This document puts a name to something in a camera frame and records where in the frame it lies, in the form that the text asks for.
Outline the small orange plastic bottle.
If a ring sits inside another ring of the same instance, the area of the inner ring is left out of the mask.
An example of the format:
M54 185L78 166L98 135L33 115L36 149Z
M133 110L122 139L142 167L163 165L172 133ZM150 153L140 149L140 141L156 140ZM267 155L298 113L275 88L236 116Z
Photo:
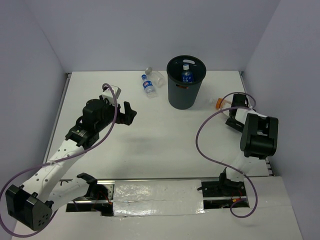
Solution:
M188 86L182 86L182 85L176 85L178 88L181 88L181 89L188 89L189 87Z

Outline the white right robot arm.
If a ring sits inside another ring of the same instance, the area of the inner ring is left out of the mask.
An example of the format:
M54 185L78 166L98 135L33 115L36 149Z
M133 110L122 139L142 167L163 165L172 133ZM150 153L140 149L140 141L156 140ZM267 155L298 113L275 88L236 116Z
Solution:
M204 181L197 188L205 198L231 197L234 202L246 194L244 180L260 160L275 154L278 141L279 120L257 113L249 105L249 94L233 92L232 101L218 99L218 113L227 112L226 125L241 133L240 152L232 164L218 161L224 166L216 181Z

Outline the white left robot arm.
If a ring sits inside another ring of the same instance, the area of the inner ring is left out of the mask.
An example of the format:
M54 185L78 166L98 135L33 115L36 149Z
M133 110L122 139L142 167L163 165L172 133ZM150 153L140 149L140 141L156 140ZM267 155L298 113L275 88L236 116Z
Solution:
M103 142L99 136L105 127L132 124L137 112L127 101L123 106L121 113L120 104L111 102L109 97L89 100L49 161L36 166L37 172L20 186L10 180L3 186L0 194L5 196L8 214L36 234L69 201L77 197L93 199L98 186L97 179L91 175L80 173L63 185L59 181L77 160Z

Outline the blue label water bottle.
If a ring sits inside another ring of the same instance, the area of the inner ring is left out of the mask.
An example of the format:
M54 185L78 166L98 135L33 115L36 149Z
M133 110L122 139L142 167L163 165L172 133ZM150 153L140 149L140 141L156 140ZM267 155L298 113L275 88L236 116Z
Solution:
M193 73L190 70L189 64L185 63L183 66L183 71L181 73L181 80L183 83L193 83L194 82L194 77Z

